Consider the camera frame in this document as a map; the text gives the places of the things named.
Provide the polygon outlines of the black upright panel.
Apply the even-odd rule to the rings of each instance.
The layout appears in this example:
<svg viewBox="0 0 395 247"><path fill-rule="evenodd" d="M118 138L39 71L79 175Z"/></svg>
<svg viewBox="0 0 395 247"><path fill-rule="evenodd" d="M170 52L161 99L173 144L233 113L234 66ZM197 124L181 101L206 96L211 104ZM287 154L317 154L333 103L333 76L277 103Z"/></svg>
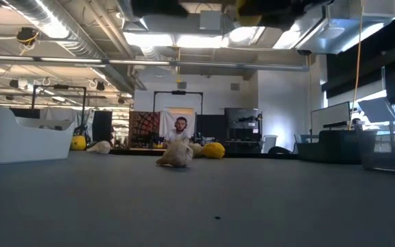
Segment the black upright panel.
<svg viewBox="0 0 395 247"><path fill-rule="evenodd" d="M93 141L110 141L112 139L112 111L96 110L93 119Z"/></svg>

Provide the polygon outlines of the white hanging sheet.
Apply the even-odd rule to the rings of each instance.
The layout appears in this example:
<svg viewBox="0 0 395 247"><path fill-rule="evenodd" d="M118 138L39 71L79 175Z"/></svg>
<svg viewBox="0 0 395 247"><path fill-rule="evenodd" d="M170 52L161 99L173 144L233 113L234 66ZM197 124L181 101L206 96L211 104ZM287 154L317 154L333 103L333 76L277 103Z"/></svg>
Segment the white hanging sheet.
<svg viewBox="0 0 395 247"><path fill-rule="evenodd" d="M159 135L163 139L167 132L174 128L174 123L178 117L185 117L187 119L187 133L192 138L195 133L195 111L192 108L165 108L160 112Z"/></svg>

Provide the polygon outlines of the person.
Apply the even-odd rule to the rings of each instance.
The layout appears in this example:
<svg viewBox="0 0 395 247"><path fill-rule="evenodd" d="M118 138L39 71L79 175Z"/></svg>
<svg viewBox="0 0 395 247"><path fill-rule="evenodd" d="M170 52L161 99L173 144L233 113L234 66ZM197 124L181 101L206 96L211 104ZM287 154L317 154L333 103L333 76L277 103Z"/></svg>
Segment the person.
<svg viewBox="0 0 395 247"><path fill-rule="evenodd" d="M169 130L164 136L165 146L168 147L171 143L181 140L186 145L191 143L191 136L187 133L188 121L185 117L178 117L174 123L174 128Z"/></svg>

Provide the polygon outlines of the black equipment rack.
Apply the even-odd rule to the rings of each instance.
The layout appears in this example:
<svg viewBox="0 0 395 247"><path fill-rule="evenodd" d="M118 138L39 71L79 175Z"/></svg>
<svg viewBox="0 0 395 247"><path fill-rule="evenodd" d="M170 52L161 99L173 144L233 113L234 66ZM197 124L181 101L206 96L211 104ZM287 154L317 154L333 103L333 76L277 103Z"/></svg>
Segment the black equipment rack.
<svg viewBox="0 0 395 247"><path fill-rule="evenodd" d="M257 108L225 108L228 153L258 154L262 148L262 115Z"/></svg>

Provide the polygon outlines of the brown ginger root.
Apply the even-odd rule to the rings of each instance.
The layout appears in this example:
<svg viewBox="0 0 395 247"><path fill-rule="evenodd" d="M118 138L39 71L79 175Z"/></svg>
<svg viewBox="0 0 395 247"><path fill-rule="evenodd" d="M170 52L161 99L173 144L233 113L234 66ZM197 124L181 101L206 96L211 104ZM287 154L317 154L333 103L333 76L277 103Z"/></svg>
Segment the brown ginger root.
<svg viewBox="0 0 395 247"><path fill-rule="evenodd" d="M167 149L156 161L157 166L186 167L193 159L189 139L175 139L167 144Z"/></svg>

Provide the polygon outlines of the beige garlic bulb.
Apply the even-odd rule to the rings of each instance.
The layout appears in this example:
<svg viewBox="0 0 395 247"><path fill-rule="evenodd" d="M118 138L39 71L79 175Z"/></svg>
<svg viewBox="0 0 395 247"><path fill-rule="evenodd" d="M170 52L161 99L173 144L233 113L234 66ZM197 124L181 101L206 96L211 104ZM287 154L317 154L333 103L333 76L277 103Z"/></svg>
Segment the beige garlic bulb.
<svg viewBox="0 0 395 247"><path fill-rule="evenodd" d="M87 152L96 152L98 154L108 154L111 151L111 144L108 141L99 141L86 149Z"/></svg>

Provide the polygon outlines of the silver rectangular duct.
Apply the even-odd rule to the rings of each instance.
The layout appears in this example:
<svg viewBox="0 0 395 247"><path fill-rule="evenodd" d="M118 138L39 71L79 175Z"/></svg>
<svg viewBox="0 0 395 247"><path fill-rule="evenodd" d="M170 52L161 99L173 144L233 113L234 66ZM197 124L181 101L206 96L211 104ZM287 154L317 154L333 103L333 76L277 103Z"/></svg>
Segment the silver rectangular duct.
<svg viewBox="0 0 395 247"><path fill-rule="evenodd" d="M393 20L395 0L332 0L297 19L273 48L339 54Z"/></svg>

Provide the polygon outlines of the green round plush toy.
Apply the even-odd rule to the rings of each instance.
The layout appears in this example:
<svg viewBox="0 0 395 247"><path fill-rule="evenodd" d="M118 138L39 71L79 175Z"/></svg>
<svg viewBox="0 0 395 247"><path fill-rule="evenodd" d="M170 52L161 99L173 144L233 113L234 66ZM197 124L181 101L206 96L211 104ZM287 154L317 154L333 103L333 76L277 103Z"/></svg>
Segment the green round plush toy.
<svg viewBox="0 0 395 247"><path fill-rule="evenodd" d="M193 158L200 158L200 157L202 157L203 147L199 143L190 143L189 147L193 151Z"/></svg>

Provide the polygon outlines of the patterned red tapestry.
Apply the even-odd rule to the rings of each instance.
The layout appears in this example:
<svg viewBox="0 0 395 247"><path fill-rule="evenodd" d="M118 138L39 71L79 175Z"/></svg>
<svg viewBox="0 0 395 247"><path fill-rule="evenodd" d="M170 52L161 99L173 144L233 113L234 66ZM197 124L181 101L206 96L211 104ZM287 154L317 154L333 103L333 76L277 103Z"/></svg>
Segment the patterned red tapestry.
<svg viewBox="0 0 395 247"><path fill-rule="evenodd" d="M158 136L160 112L131 111L129 119L129 146L148 148Z"/></svg>

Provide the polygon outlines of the black rounded chair back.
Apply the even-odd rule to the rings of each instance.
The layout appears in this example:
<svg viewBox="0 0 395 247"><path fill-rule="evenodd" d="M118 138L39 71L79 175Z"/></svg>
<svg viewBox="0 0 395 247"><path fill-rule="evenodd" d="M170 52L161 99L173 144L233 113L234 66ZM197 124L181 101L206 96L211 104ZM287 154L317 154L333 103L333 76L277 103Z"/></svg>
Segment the black rounded chair back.
<svg viewBox="0 0 395 247"><path fill-rule="evenodd" d="M279 147L279 146L274 146L274 147L270 148L267 153L272 154L272 155L277 155L277 154L287 155L287 154L292 154L292 151L290 151L286 148Z"/></svg>

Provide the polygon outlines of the black partition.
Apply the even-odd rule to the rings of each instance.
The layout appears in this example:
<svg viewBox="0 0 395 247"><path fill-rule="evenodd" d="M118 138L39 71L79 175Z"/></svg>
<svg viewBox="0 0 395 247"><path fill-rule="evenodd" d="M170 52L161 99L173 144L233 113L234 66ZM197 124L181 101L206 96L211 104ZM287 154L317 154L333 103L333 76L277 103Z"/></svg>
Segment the black partition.
<svg viewBox="0 0 395 247"><path fill-rule="evenodd" d="M197 133L202 137L214 137L219 142L226 140L224 115L197 115Z"/></svg>

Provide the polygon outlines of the grey ceiling box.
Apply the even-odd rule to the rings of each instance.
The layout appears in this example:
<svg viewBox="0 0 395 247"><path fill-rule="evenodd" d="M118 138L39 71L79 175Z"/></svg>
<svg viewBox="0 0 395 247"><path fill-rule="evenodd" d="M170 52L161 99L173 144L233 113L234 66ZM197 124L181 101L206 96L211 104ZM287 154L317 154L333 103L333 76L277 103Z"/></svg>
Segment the grey ceiling box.
<svg viewBox="0 0 395 247"><path fill-rule="evenodd" d="M200 29L206 31L219 31L221 29L222 14L219 11L201 10Z"/></svg>

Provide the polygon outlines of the black gantry frame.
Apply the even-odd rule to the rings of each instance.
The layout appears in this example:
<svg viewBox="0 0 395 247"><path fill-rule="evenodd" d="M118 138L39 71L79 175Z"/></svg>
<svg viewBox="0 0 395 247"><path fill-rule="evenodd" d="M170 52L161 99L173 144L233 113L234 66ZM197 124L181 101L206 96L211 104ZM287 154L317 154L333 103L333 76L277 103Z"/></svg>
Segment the black gantry frame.
<svg viewBox="0 0 395 247"><path fill-rule="evenodd" d="M156 96L158 94L165 93L165 94L170 94L170 95L187 95L187 94L193 94L193 95L199 95L201 97L200 100L200 114L203 115L204 113L204 93L203 92L188 92L188 91L181 91L181 90L175 90L175 91L154 91L153 94L153 104L152 104L152 112L154 113L156 110Z"/></svg>
<svg viewBox="0 0 395 247"><path fill-rule="evenodd" d="M35 104L36 104L36 90L39 88L53 88L55 90L69 90L69 89L82 89L83 90L83 96L82 96L82 116L81 116L81 124L77 127L77 134L78 135L83 135L86 137L86 126L84 123L84 112L85 112L85 105L86 105L86 96L87 96L87 88L85 86L70 86L67 84L55 84L55 85L33 85L33 91L32 91L32 103L31 103L31 110L35 109Z"/></svg>

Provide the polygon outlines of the grey tilted monitor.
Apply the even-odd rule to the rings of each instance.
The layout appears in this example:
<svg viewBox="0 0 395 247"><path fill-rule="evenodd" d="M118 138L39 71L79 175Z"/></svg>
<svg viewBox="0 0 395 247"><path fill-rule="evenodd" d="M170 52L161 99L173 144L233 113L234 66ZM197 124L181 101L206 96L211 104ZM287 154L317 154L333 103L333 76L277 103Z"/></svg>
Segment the grey tilted monitor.
<svg viewBox="0 0 395 247"><path fill-rule="evenodd" d="M371 124L395 121L394 109L386 97L358 101L358 105Z"/></svg>

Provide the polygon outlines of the yellow lemon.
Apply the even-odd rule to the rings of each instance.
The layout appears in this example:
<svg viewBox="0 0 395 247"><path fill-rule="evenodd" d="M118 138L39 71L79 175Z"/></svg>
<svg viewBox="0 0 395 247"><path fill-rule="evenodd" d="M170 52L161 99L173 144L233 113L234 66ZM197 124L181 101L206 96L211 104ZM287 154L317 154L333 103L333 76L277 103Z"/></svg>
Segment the yellow lemon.
<svg viewBox="0 0 395 247"><path fill-rule="evenodd" d="M86 149L86 137L83 135L72 136L70 149L71 150L85 150Z"/></svg>
<svg viewBox="0 0 395 247"><path fill-rule="evenodd" d="M221 143L218 143L218 142L207 143L202 148L202 154L206 158L221 159L224 157L225 153L226 153L225 147Z"/></svg>

